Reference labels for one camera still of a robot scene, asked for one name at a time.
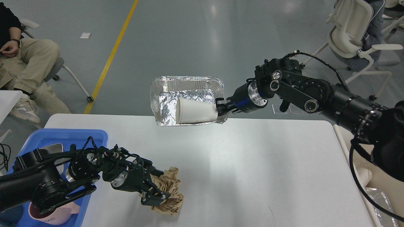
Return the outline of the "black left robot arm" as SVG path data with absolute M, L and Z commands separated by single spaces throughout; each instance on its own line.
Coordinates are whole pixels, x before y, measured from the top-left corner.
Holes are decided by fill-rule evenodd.
M 1 177 L 1 212 L 28 201 L 40 213 L 54 211 L 94 192 L 100 179 L 115 190 L 140 193 L 142 205 L 158 206 L 170 197 L 153 183 L 152 176 L 163 171 L 152 161 L 117 145 L 97 147 L 92 137 L 87 142 L 92 147 L 72 144 L 69 151 L 59 153 L 36 148 L 18 156 L 13 173 Z

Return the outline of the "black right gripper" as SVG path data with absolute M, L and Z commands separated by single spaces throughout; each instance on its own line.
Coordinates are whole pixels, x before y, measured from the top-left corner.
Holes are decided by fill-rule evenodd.
M 262 98 L 258 92 L 256 81 L 248 81 L 237 88 L 230 98 L 215 98 L 218 116 L 229 113 L 251 113 L 263 109 L 268 105 L 266 99 Z

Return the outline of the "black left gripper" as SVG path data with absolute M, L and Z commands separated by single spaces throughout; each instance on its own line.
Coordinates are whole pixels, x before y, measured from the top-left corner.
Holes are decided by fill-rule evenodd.
M 144 206 L 159 206 L 171 196 L 170 193 L 162 192 L 153 188 L 150 175 L 160 177 L 163 171 L 156 169 L 153 162 L 147 159 L 143 160 L 143 166 L 139 161 L 133 161 L 133 164 L 118 175 L 111 182 L 115 190 L 127 192 L 139 192 L 141 194 L 140 203 Z

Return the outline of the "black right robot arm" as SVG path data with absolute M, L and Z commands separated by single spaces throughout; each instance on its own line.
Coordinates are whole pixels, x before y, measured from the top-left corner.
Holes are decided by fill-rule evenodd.
M 254 77 L 237 88 L 227 99 L 216 98 L 219 116 L 229 113 L 251 113 L 267 106 L 268 99 L 280 96 L 279 110 L 286 112 L 290 104 L 306 113 L 320 113 L 337 125 L 350 131 L 349 166 L 362 195 L 381 212 L 403 222 L 403 217 L 382 208 L 373 201 L 354 171 L 353 153 L 374 164 L 389 176 L 404 179 L 403 102 L 387 108 L 351 93 L 338 71 L 340 83 L 332 85 L 323 79 L 302 75 L 300 64 L 289 53 L 281 59 L 264 60 L 256 66 Z

